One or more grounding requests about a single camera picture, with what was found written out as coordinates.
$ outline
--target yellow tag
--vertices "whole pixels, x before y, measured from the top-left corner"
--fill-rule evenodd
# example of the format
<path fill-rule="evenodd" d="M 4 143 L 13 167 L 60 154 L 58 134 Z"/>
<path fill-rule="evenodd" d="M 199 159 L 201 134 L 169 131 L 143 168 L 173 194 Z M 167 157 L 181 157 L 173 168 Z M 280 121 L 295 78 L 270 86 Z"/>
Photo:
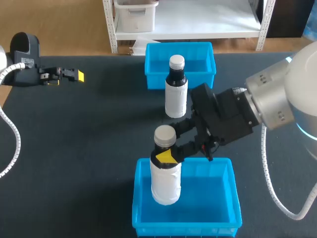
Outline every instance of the yellow tag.
<path fill-rule="evenodd" d="M 55 84 L 55 83 L 48 83 L 48 85 L 55 85 L 55 86 L 58 86 L 58 85 L 59 85 L 59 80 L 57 81 L 57 84 Z"/>
<path fill-rule="evenodd" d="M 84 73 L 81 71 L 78 71 L 78 81 L 84 82 Z"/>
<path fill-rule="evenodd" d="M 172 164 L 178 164 L 178 162 L 173 158 L 170 149 L 166 150 L 158 155 L 156 155 L 156 158 L 161 163 L 172 163 Z"/>

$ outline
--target white bottle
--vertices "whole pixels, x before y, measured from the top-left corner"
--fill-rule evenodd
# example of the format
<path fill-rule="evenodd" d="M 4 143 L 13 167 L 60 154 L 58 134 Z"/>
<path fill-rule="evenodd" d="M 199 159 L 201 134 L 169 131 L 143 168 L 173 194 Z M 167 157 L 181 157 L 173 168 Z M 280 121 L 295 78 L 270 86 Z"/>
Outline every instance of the white bottle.
<path fill-rule="evenodd" d="M 176 142 L 176 132 L 169 125 L 161 125 L 154 132 L 155 149 L 151 153 L 151 191 L 161 205 L 171 205 L 180 196 L 181 163 L 161 163 L 157 155 L 169 153 Z"/>
<path fill-rule="evenodd" d="M 171 118 L 186 113 L 188 80 L 184 74 L 185 59 L 174 55 L 169 59 L 169 75 L 165 81 L 165 112 Z"/>

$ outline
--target black bottle neck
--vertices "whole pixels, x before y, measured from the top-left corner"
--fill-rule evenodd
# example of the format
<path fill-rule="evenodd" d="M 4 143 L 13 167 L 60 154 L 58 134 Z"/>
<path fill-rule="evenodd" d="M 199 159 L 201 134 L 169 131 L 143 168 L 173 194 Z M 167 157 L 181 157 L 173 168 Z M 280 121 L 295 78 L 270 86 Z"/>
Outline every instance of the black bottle neck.
<path fill-rule="evenodd" d="M 166 82 L 173 87 L 180 87 L 186 84 L 187 78 L 185 77 L 184 69 L 172 69 L 169 68 L 169 75 L 166 78 Z"/>

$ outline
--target blue storage box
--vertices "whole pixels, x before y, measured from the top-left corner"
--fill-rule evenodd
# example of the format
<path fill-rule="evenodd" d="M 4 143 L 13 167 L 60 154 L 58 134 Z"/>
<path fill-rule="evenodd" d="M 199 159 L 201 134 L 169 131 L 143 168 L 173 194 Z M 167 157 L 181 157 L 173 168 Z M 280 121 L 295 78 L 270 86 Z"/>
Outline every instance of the blue storage box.
<path fill-rule="evenodd" d="M 132 225 L 138 236 L 230 236 L 242 225 L 240 204 L 228 158 L 187 158 L 182 163 L 181 195 L 169 206 L 154 201 L 150 159 L 135 172 Z"/>
<path fill-rule="evenodd" d="M 185 58 L 185 75 L 188 88 L 202 83 L 213 85 L 216 66 L 210 42 L 174 42 L 150 43 L 145 56 L 145 75 L 148 89 L 165 89 L 165 80 L 169 74 L 169 58 L 182 55 Z"/>

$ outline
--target wooden floor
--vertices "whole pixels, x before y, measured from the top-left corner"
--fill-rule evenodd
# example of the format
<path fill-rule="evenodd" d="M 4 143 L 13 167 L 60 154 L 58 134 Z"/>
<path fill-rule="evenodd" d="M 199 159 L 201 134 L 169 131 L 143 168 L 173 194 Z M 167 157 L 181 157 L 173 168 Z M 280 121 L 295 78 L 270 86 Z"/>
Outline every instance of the wooden floor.
<path fill-rule="evenodd" d="M 9 51 L 12 36 L 20 31 L 36 35 L 43 56 L 110 55 L 102 0 L 2 0 L 0 45 Z M 253 53 L 257 38 L 214 39 L 214 52 Z M 264 52 L 293 52 L 309 44 L 305 38 L 267 39 Z M 130 46 L 119 48 L 126 54 Z M 0 89 L 0 105 L 10 87 Z"/>

